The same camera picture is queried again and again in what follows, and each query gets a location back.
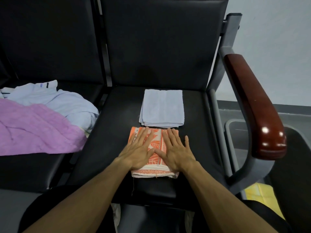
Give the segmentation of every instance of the wooden armrest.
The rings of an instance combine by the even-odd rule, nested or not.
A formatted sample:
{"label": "wooden armrest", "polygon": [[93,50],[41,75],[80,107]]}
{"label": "wooden armrest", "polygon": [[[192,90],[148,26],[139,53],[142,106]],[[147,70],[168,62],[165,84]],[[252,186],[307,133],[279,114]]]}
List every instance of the wooden armrest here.
{"label": "wooden armrest", "polygon": [[272,102],[242,55],[227,54],[224,65],[251,137],[252,156],[276,160],[286,154],[286,135]]}

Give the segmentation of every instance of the gray wall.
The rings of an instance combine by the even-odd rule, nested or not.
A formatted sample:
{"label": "gray wall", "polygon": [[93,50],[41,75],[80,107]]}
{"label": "gray wall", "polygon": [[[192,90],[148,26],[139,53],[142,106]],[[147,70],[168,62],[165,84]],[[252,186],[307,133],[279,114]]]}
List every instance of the gray wall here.
{"label": "gray wall", "polygon": [[[275,104],[311,106],[311,0],[229,0],[243,14],[233,49]],[[225,74],[218,100],[236,101]]]}

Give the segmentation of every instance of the hand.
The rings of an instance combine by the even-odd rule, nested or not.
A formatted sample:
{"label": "hand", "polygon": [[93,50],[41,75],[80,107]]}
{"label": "hand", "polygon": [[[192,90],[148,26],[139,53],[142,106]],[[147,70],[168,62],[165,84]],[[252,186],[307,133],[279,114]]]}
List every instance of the hand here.
{"label": "hand", "polygon": [[164,160],[172,172],[182,172],[195,161],[190,150],[188,136],[185,136],[186,147],[181,143],[175,129],[168,128],[167,134],[163,133],[163,139],[166,144],[166,154],[160,149],[155,149],[155,153]]}
{"label": "hand", "polygon": [[122,160],[130,170],[138,170],[142,168],[149,160],[149,158],[153,155],[154,149],[150,149],[148,151],[148,146],[153,138],[153,131],[149,134],[148,138],[144,142],[149,128],[142,128],[134,141],[136,133],[133,133],[128,144],[119,154],[119,160]]}

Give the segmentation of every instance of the forearm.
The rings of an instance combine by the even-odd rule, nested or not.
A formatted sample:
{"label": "forearm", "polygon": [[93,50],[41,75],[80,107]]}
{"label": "forearm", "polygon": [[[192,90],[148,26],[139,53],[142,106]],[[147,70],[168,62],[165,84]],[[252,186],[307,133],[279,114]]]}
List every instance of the forearm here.
{"label": "forearm", "polygon": [[68,196],[25,233],[96,232],[111,200],[129,171],[120,159],[115,159],[81,188]]}
{"label": "forearm", "polygon": [[276,232],[266,221],[209,175],[199,162],[183,170],[211,232]]}

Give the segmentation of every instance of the finger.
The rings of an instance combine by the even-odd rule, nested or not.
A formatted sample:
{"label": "finger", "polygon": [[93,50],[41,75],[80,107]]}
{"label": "finger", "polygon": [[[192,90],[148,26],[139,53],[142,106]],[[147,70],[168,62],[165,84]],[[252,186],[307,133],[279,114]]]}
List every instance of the finger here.
{"label": "finger", "polygon": [[160,149],[155,149],[155,153],[164,161],[166,160],[167,156],[166,153],[164,153],[162,150]]}
{"label": "finger", "polygon": [[139,145],[142,145],[144,143],[144,140],[146,139],[146,136],[147,136],[149,130],[150,129],[148,127],[145,128],[144,132],[142,133],[141,137],[139,138],[139,141],[138,141]]}
{"label": "finger", "polygon": [[154,132],[151,131],[151,133],[149,134],[149,137],[147,138],[147,140],[146,140],[145,143],[144,143],[144,146],[145,146],[145,147],[148,147],[148,146],[150,145],[150,143],[151,143],[151,141],[152,141],[152,139],[153,139],[153,134],[154,134]]}
{"label": "finger", "polygon": [[172,148],[173,145],[171,143],[171,140],[169,139],[169,135],[166,132],[164,132],[164,131],[162,132],[162,135],[163,135],[163,140],[164,140],[164,142],[166,144],[166,147],[167,148]]}
{"label": "finger", "polygon": [[170,139],[172,145],[177,145],[178,143],[177,143],[176,138],[172,132],[172,129],[168,128],[167,133],[169,134],[169,139]]}
{"label": "finger", "polygon": [[186,145],[186,148],[187,148],[187,149],[190,149],[190,146],[189,146],[189,137],[188,137],[188,136],[185,136],[185,145]]}
{"label": "finger", "polygon": [[177,130],[173,128],[173,129],[172,129],[172,132],[173,132],[173,134],[174,134],[174,136],[175,136],[175,139],[176,139],[177,143],[178,143],[179,145],[184,146],[184,145],[182,144],[182,142],[181,142],[181,139],[180,139],[180,137],[179,137],[179,135],[178,135]]}
{"label": "finger", "polygon": [[155,149],[152,148],[147,152],[147,159],[149,159],[155,153]]}
{"label": "finger", "polygon": [[142,136],[142,133],[143,133],[144,131],[145,131],[145,128],[144,128],[144,127],[142,127],[142,128],[139,130],[139,132],[138,132],[138,134],[137,134],[137,137],[136,137],[134,143],[138,143],[139,138]]}
{"label": "finger", "polygon": [[130,137],[130,139],[128,140],[128,143],[127,143],[127,144],[132,144],[133,141],[134,141],[134,139],[135,139],[135,136],[136,136],[136,133],[134,132],[134,133],[132,134],[132,136]]}

